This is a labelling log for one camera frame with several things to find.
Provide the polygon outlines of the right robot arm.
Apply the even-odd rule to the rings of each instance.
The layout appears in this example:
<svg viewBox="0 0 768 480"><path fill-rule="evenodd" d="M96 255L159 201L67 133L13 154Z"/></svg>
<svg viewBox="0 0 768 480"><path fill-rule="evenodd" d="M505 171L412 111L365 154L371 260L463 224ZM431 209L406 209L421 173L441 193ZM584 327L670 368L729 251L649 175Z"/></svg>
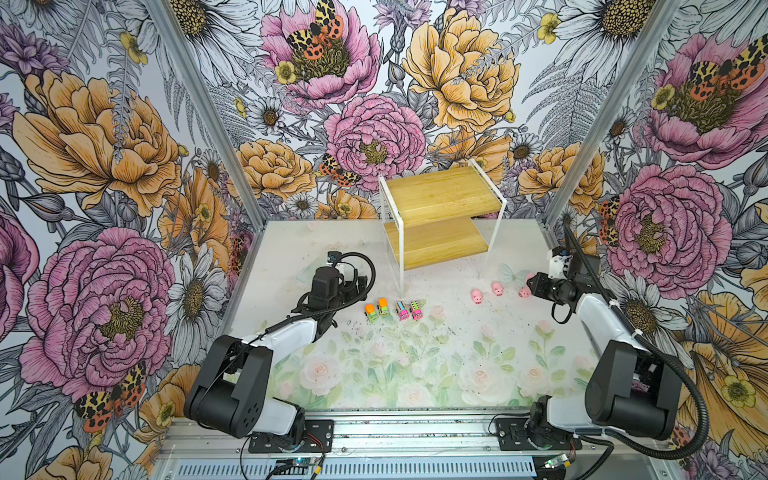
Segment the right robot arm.
<svg viewBox="0 0 768 480"><path fill-rule="evenodd" d="M594 280L552 278L544 272L526 281L531 294L553 308L566 306L599 354L583 393L542 396L531 426L581 434L620 433L631 438L667 439L673 430L680 377L672 361L641 344L641 334L624 316L618 299Z"/></svg>

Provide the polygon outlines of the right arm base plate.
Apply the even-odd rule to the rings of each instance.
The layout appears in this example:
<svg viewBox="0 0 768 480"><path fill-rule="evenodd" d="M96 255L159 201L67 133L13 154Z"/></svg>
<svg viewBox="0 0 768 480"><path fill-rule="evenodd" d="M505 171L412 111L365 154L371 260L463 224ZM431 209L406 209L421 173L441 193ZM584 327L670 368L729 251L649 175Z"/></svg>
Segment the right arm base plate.
<svg viewBox="0 0 768 480"><path fill-rule="evenodd" d="M548 424L533 424L522 417L501 416L492 420L490 433L501 451L578 451L582 442L571 433Z"/></svg>

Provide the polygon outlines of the pink toy pig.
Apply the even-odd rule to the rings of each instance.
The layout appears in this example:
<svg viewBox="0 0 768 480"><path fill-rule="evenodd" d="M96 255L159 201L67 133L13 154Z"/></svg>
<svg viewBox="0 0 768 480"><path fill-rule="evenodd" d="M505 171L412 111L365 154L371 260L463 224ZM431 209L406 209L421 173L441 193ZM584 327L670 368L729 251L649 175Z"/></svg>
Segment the pink toy pig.
<svg viewBox="0 0 768 480"><path fill-rule="evenodd" d="M521 298L529 298L529 297L532 295L531 289L530 289L530 287L528 286L528 281L529 281L530 279L534 278L535 276L536 276L536 274L535 274L535 273L531 273L531 274L529 274L529 275L527 275L527 276L526 276L526 280L525 280L525 282L524 282L524 285L523 285L523 287L520 289L520 291L518 292L518 294L519 294L519 296L520 296Z"/></svg>
<svg viewBox="0 0 768 480"><path fill-rule="evenodd" d="M480 305L483 302L483 294L478 289L473 289L471 291L471 299L476 305Z"/></svg>
<svg viewBox="0 0 768 480"><path fill-rule="evenodd" d="M504 294L504 287L500 282L494 281L491 284L491 289L494 295L502 296Z"/></svg>

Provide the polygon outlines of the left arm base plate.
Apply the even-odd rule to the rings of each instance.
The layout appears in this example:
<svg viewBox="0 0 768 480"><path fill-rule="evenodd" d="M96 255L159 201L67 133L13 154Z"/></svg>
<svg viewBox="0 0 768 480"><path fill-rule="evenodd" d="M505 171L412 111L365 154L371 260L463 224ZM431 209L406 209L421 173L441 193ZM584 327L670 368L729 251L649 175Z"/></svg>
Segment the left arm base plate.
<svg viewBox="0 0 768 480"><path fill-rule="evenodd" d="M251 454L267 453L329 453L332 450L335 422L330 419L305 420L303 428L287 435L255 433L247 451Z"/></svg>

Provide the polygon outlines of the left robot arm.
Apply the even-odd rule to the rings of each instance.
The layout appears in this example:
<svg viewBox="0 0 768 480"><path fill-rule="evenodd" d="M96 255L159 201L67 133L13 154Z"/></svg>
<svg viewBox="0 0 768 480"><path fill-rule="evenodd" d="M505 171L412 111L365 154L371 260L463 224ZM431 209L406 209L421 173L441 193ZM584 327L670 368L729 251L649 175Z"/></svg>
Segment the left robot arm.
<svg viewBox="0 0 768 480"><path fill-rule="evenodd" d="M322 266L288 318L254 336L218 337L186 396L183 415L235 438L272 434L299 443L304 410L268 395L273 368L317 342L335 325L335 314L363 301L374 281L373 274L360 275L346 262Z"/></svg>

